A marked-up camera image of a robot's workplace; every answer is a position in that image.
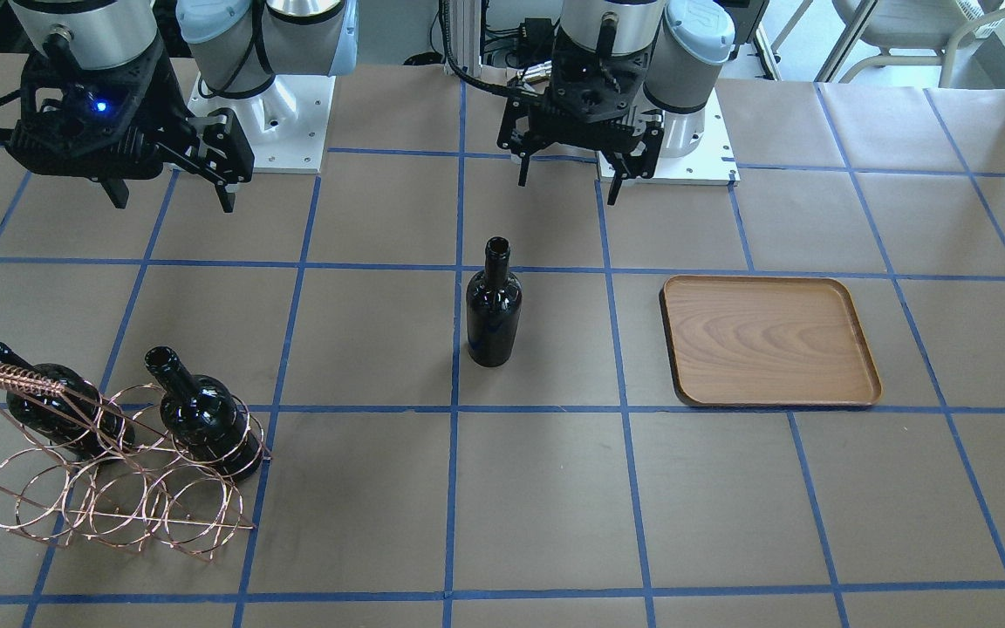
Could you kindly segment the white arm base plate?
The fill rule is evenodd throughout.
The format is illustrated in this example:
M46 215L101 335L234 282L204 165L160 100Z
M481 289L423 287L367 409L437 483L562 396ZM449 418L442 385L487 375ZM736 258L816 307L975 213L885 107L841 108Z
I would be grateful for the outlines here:
M650 178L626 184L726 184L738 182L733 148L715 89L702 110L690 114L661 110L640 92L629 118L638 130L648 120L661 120L665 135Z
M188 107L199 116L228 107L238 116L254 151L256 174L320 174L332 112L335 77L278 75L250 99L207 99L201 76Z

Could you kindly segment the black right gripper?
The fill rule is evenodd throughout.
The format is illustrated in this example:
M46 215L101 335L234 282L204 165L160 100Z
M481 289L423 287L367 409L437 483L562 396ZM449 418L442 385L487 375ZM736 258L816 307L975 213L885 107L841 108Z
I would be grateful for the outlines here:
M109 69L83 69L66 39L45 40L25 61L20 94L8 154L33 174L99 180L116 209L129 202L125 180L153 179L167 162L210 182L226 214L254 176L236 111L191 116L160 39Z

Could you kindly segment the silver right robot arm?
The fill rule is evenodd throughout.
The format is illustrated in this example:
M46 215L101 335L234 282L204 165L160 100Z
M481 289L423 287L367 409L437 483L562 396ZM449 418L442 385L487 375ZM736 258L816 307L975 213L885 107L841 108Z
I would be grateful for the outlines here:
M151 1L12 1L35 51L8 154L33 174L96 182L166 166L201 176L223 211L257 170L316 172L338 76L358 63L355 1L180 1L198 79L185 96Z

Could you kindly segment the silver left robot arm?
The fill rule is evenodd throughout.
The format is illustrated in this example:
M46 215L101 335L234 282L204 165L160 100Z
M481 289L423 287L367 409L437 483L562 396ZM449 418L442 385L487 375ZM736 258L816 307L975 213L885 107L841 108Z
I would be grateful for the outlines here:
M548 63L500 86L497 144L519 164L519 184L551 146L598 154L609 203L627 181L736 181L714 100L735 35L713 1L563 3Z

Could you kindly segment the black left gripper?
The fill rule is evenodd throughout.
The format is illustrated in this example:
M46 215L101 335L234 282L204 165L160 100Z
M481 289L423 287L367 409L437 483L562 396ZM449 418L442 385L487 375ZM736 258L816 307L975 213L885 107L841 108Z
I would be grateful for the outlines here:
M607 206L617 203L632 175L653 175L665 128L659 119L638 125L632 113L651 60L651 48L609 58L583 48L554 49L544 91L511 95L502 112L497 144L516 156L518 186L527 184L531 155L553 144L604 156L612 169Z

